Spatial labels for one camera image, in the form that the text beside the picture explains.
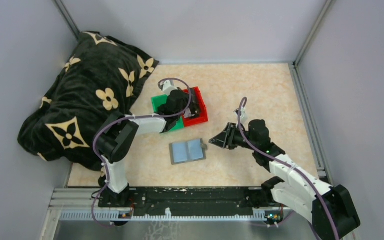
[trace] black blanket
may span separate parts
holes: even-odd
[[[69,60],[21,126],[18,143],[46,161],[66,157],[99,171],[93,136],[113,111],[129,109],[157,66],[138,48],[97,32],[82,32]]]

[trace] wooden tabletop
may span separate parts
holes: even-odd
[[[124,158],[132,187],[251,187],[260,186],[272,174],[257,165],[252,151],[221,149],[208,144],[206,159],[171,165],[168,144],[202,138],[205,143],[235,123],[233,113],[242,97],[248,97],[248,121],[264,119],[271,140],[302,168],[316,176],[316,167],[287,64],[160,65],[147,80],[131,108],[136,115],[153,112],[151,97],[161,95],[156,83],[179,78],[198,86],[208,112],[208,122],[173,132],[150,133],[134,138]],[[181,83],[176,87],[184,89]],[[73,164],[69,187],[95,187],[100,172]]]

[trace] marble pattern tabletop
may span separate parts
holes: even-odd
[[[208,122],[164,134],[135,137],[123,160],[130,186],[252,187],[270,179],[272,174],[257,165],[252,151],[240,147],[227,150],[208,144],[205,160],[171,165],[169,143],[198,138],[208,143],[228,122],[236,122],[233,111],[242,97],[248,97],[248,121],[264,119],[271,140],[298,165],[316,175],[287,64],[160,65],[145,83],[131,112],[136,116],[152,113],[151,97],[162,94],[156,83],[168,77],[182,79],[190,87],[199,87],[207,107]],[[184,89],[179,82],[175,85]],[[74,164],[68,186],[95,187],[100,174]]]

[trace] gray wall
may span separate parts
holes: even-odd
[[[299,69],[362,239],[384,239],[384,1],[337,1]]]
[[[17,145],[75,46],[50,0],[0,0],[0,240],[38,239],[53,187],[68,162],[44,162]]]
[[[162,63],[293,61],[324,0],[63,0],[80,31]]]

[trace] item in red bin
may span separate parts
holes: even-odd
[[[196,124],[205,123],[208,121],[208,115],[206,112],[206,106],[201,96],[199,88],[191,87],[192,102],[191,106],[184,115],[181,116],[183,119],[184,127],[190,127]]]

